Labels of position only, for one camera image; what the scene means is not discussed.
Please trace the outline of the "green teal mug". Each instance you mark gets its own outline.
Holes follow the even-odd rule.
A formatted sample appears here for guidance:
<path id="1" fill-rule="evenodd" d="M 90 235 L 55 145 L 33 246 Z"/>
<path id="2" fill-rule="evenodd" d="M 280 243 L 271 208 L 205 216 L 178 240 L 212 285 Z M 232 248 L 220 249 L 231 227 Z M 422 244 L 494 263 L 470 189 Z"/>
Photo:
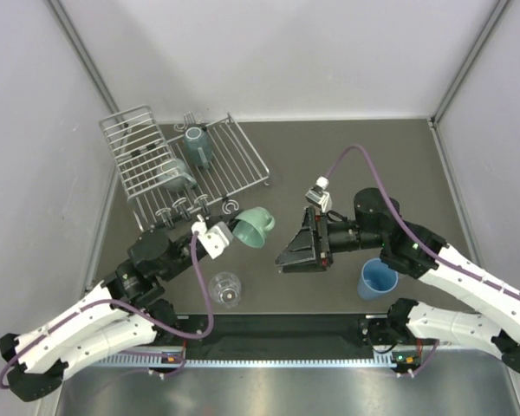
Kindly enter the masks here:
<path id="1" fill-rule="evenodd" d="M 239 213 L 233 236 L 253 249 L 264 247 L 266 239 L 276 224 L 274 216 L 258 206 Z"/>

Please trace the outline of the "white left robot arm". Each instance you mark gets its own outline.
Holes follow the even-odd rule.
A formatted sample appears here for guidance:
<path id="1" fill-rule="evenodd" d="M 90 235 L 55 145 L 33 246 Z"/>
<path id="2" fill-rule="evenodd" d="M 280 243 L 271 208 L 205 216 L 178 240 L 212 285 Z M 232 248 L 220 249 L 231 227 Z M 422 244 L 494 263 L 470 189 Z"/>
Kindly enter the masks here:
<path id="1" fill-rule="evenodd" d="M 201 340 L 214 327 L 211 299 L 199 268 L 204 257 L 216 258 L 233 240 L 237 214 L 197 217 L 191 229 L 172 240 L 158 225 L 142 232 L 128 258 L 99 281 L 81 300 L 57 317 L 25 334 L 0 338 L 6 364 L 0 389 L 31 402 L 54 392 L 82 369 L 121 351 L 176 338 Z M 162 281 L 193 268 L 205 300 L 205 327 L 179 328 L 173 306 L 163 299 Z"/>

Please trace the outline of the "clear glass tumbler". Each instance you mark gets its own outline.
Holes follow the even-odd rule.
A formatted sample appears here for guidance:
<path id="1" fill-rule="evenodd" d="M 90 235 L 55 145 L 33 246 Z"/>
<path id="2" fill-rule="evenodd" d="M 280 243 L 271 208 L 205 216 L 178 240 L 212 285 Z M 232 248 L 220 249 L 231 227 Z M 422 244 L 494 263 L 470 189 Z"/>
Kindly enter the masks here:
<path id="1" fill-rule="evenodd" d="M 220 272 L 209 282 L 211 299 L 227 308 L 237 306 L 241 300 L 242 285 L 239 278 L 230 272 Z"/>

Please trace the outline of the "blue-grey ceramic mug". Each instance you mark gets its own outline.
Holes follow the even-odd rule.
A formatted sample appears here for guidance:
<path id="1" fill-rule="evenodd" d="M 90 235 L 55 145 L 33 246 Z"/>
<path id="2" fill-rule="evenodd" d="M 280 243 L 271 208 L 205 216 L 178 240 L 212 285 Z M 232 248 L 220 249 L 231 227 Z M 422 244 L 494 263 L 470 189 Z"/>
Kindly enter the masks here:
<path id="1" fill-rule="evenodd" d="M 184 134 L 184 148 L 189 160 L 209 169 L 213 159 L 210 135 L 202 127 L 189 127 Z"/>

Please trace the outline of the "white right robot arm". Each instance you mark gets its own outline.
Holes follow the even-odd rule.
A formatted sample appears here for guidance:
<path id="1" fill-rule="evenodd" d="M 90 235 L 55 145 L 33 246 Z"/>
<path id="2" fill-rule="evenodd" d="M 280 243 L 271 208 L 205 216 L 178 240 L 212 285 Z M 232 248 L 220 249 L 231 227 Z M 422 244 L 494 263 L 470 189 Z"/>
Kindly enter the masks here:
<path id="1" fill-rule="evenodd" d="M 305 209 L 299 231 L 278 255 L 284 273 L 322 272 L 337 253 L 379 249 L 380 260 L 401 275 L 440 289 L 470 313 L 400 298 L 387 312 L 387 338 L 432 339 L 477 349 L 520 374 L 520 290 L 480 268 L 426 227 L 396 220 L 400 208 L 376 188 L 354 195 L 354 218 Z"/>

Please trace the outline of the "grey round ceramic cup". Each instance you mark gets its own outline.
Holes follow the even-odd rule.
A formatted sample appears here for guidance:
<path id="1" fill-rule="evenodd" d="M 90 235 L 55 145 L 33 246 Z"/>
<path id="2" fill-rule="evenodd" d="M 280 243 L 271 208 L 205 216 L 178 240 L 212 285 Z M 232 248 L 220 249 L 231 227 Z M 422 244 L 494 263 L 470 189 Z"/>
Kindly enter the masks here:
<path id="1" fill-rule="evenodd" d="M 169 159 L 155 173 L 159 183 L 170 192 L 192 189 L 198 185 L 187 164 L 179 158 Z"/>

